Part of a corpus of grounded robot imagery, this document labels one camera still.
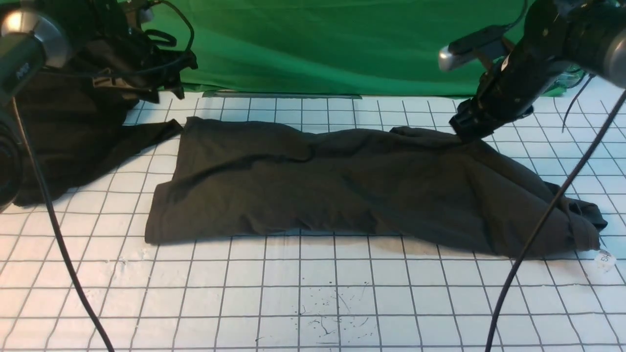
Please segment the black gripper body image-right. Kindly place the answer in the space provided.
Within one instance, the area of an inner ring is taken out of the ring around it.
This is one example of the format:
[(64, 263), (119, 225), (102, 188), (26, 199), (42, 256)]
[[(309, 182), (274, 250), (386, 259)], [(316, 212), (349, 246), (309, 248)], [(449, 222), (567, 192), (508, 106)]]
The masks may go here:
[(531, 114), (532, 104), (557, 77), (557, 60), (517, 44), (481, 76), (476, 94), (460, 104), (449, 124), (463, 142), (485, 138)]

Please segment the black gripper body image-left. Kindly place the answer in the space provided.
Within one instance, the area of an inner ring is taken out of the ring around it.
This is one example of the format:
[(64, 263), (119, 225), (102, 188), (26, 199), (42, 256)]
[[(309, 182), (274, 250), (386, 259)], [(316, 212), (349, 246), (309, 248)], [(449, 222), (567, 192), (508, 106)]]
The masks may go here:
[[(107, 6), (113, 4), (117, 8), (107, 12), (107, 29), (92, 43), (92, 62), (100, 67), (93, 86), (152, 103), (159, 102), (159, 90), (183, 99), (180, 73), (198, 68), (191, 49), (195, 31), (188, 18), (168, 0), (111, 0)], [(154, 18), (152, 8), (159, 5), (170, 7), (188, 27), (190, 38), (184, 50), (175, 49), (178, 42), (171, 34), (142, 29)]]

